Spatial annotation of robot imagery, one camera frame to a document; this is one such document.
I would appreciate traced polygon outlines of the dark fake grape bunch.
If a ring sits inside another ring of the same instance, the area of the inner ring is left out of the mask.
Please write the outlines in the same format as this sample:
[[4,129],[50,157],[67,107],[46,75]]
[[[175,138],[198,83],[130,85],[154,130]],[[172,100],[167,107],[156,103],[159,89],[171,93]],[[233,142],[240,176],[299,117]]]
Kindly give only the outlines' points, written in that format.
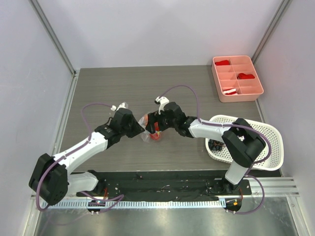
[[210,151],[222,151],[225,147],[225,144],[216,140],[209,139],[208,147]]

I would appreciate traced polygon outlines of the orange fake peach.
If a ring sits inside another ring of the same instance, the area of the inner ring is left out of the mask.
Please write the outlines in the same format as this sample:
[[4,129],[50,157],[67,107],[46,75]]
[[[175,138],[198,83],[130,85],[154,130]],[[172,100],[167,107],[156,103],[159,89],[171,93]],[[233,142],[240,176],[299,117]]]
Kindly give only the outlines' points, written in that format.
[[145,124],[148,123],[148,114],[145,114],[145,115],[143,116],[143,122],[144,122]]

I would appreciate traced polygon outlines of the red fake pepper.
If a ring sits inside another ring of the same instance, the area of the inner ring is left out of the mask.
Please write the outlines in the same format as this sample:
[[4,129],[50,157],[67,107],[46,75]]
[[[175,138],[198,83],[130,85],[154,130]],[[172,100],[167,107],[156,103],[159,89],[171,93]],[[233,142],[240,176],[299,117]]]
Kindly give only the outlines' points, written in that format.
[[149,135],[152,140],[159,141],[161,139],[161,134],[158,135],[158,131],[156,130],[155,133]]

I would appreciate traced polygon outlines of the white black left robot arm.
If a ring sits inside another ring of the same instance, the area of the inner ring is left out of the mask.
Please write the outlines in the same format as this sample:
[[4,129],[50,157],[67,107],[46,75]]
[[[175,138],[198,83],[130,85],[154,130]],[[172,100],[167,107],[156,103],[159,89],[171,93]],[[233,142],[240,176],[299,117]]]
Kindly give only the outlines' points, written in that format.
[[48,205],[59,203],[65,196],[81,191],[100,196],[104,181],[96,171],[74,174],[74,170],[96,154],[118,143],[123,136],[133,138],[145,130],[131,110],[118,109],[109,123],[97,127],[86,139],[54,156],[39,157],[29,186],[36,192],[36,202],[43,199]]

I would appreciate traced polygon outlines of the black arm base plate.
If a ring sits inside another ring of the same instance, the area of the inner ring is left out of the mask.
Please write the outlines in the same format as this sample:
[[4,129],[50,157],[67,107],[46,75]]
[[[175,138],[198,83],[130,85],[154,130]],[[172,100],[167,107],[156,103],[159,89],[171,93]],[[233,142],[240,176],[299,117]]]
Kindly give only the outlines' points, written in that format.
[[93,197],[124,195],[130,202],[215,201],[223,196],[249,196],[250,183],[244,179],[235,190],[225,190],[225,171],[98,172],[101,187],[88,192]]

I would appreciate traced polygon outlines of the clear zip top bag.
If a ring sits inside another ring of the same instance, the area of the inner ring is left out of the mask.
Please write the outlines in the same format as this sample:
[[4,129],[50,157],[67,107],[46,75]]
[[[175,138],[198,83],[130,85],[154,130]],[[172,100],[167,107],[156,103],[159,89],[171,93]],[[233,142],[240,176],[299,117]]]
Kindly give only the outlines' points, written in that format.
[[[148,114],[145,114],[139,121],[138,123],[142,128],[146,128],[146,125],[148,124]],[[145,130],[143,133],[140,134],[142,140],[144,142],[150,143],[150,142],[158,142],[161,140],[161,131],[158,126],[158,123],[156,122],[154,124],[155,127],[155,132],[150,133],[149,131]]]

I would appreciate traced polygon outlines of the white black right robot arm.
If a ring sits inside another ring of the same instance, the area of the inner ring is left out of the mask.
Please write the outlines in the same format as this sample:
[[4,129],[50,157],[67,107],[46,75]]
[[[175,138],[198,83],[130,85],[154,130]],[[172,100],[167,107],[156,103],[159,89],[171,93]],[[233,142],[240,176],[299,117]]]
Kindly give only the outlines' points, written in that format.
[[179,135],[189,138],[205,138],[222,142],[232,163],[222,178],[222,188],[227,194],[234,194],[240,188],[240,182],[266,147],[266,142],[249,123],[238,118],[232,123],[210,123],[193,116],[187,116],[179,105],[170,102],[160,111],[147,115],[146,130],[160,131],[173,128]]

